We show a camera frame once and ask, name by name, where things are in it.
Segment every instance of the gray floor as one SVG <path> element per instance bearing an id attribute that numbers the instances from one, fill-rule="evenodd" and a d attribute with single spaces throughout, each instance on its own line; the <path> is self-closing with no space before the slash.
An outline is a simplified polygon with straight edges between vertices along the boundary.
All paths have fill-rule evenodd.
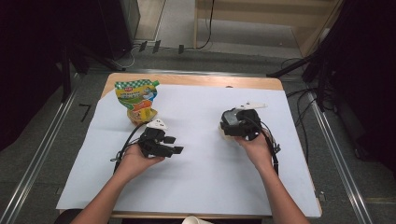
<path id="1" fill-rule="evenodd" d="M 295 56 L 289 51 L 286 53 L 269 51 L 267 53 L 269 55 L 266 56 L 249 55 L 248 52 L 234 54 L 210 51 L 185 51 L 183 54 L 178 54 L 176 49 L 161 49 L 158 53 L 152 54 L 150 49 L 147 49 L 143 52 L 134 51 L 134 65 L 127 68 L 126 72 L 133 72 L 136 69 L 159 69 L 170 73 L 203 71 L 232 73 L 242 77 L 264 77 L 264 74 L 279 70 L 285 59 Z M 125 64 L 130 62 L 131 58 L 128 57 L 120 61 Z M 95 61 L 90 61 L 90 63 L 90 72 L 82 79 L 64 124 L 50 148 L 48 157 L 45 159 L 15 223 L 53 223 L 58 215 L 55 206 L 60 197 L 59 193 L 62 191 L 74 159 L 84 141 L 95 105 L 100 99 L 106 79 L 111 73 Z M 281 78 L 285 92 L 305 88 L 305 84 L 300 78 L 301 73 L 302 70 L 299 69 Z M 21 137 L 13 145 L 0 152 L 0 214 L 3 214 L 6 209 L 13 190 L 22 179 L 35 155 L 41 139 L 60 106 L 61 97 L 62 88 L 49 98 L 45 106 L 26 127 Z M 297 98 L 298 96 L 294 96 L 289 99 L 290 111 L 294 118 L 297 118 Z M 86 107 L 79 106 L 79 104 L 92 105 L 92 109 L 83 122 L 81 119 L 86 112 Z M 394 200 L 396 181 L 393 179 L 392 173 L 379 162 L 364 162 L 356 159 L 353 146 L 341 120 L 332 111 L 327 111 L 326 116 L 332 125 L 350 172 L 367 202 L 373 222 L 393 223 L 396 218 L 394 213 L 396 210 Z M 330 150 L 312 109 L 308 111 L 304 124 L 310 147 L 310 173 L 317 192 L 323 191 L 326 196 L 325 201 L 320 201 L 323 210 L 322 217 L 311 221 L 313 223 L 358 223 L 347 197 L 345 186 L 334 165 Z M 297 131 L 304 147 L 303 132 L 300 127 L 297 128 Z M 272 220 L 265 220 L 264 223 L 272 223 Z"/>

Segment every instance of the chip bag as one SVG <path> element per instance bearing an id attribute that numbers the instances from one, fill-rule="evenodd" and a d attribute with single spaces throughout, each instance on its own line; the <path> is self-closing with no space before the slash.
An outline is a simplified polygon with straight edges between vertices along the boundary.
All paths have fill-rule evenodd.
<path id="1" fill-rule="evenodd" d="M 140 79 L 130 82 L 116 82 L 116 95 L 122 105 L 127 109 L 127 116 L 134 125 L 150 121 L 157 114 L 152 106 L 153 99 L 157 96 L 156 86 L 159 81 L 151 82 Z"/>

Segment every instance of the white sheet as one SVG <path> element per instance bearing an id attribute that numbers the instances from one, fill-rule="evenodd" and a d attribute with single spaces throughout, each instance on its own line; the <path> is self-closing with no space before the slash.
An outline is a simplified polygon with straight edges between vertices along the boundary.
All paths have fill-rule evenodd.
<path id="1" fill-rule="evenodd" d="M 244 149 L 219 133 L 223 111 L 252 101 L 268 105 L 257 112 L 281 145 L 277 157 L 283 184 L 306 216 L 320 217 L 285 92 L 178 85 L 157 90 L 156 118 L 184 150 L 132 180 L 115 211 L 270 216 L 262 181 Z M 57 209 L 83 208 L 91 201 L 111 177 L 110 159 L 133 129 L 114 91 L 99 101 Z"/>

